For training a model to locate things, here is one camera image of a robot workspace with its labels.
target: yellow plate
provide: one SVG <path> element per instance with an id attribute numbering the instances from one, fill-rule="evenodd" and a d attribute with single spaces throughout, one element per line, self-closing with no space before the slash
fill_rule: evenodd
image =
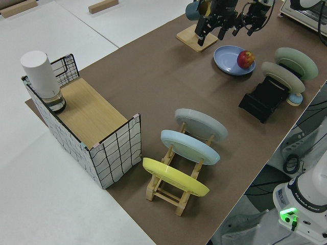
<path id="1" fill-rule="evenodd" d="M 197 195 L 198 197 L 203 197 L 209 192 L 208 187 L 203 185 L 201 182 L 156 160 L 143 158 L 143 167 L 146 171 L 163 181 L 183 191 L 188 191 L 193 195 Z"/>

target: red apple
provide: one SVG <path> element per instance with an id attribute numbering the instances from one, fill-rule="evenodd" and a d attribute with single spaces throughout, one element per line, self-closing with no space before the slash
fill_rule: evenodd
<path id="1" fill-rule="evenodd" d="M 244 50 L 237 56 L 237 64 L 240 68 L 247 69 L 254 62 L 255 57 L 253 53 L 248 50 Z"/>

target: blue plate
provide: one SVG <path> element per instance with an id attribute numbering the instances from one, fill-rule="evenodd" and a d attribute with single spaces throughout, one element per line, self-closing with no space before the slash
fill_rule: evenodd
<path id="1" fill-rule="evenodd" d="M 255 61 L 247 69 L 240 68 L 237 65 L 237 57 L 241 51 L 244 49 L 237 46 L 221 46 L 214 52 L 214 60 L 216 65 L 224 72 L 235 75 L 242 76 L 252 72 L 255 68 Z"/>

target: blue mug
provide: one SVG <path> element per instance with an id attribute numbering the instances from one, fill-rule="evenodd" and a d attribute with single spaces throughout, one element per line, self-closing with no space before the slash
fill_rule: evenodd
<path id="1" fill-rule="evenodd" d="M 205 0 L 197 0 L 186 6 L 186 17 L 189 20 L 199 20 L 201 15 L 208 16 L 210 14 L 210 2 Z"/>

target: wire mesh panel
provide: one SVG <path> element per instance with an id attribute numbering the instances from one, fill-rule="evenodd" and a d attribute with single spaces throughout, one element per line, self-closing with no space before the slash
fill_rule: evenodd
<path id="1" fill-rule="evenodd" d="M 72 54 L 52 62 L 51 66 L 60 86 L 79 77 Z M 132 166 L 141 161 L 139 114 L 105 137 L 98 145 L 88 149 L 36 94 L 28 77 L 21 79 L 50 132 L 101 188 L 107 188 L 118 181 Z"/>
<path id="2" fill-rule="evenodd" d="M 103 188 L 118 181 L 124 173 L 141 160 L 141 116 L 112 133 L 90 151 Z"/>

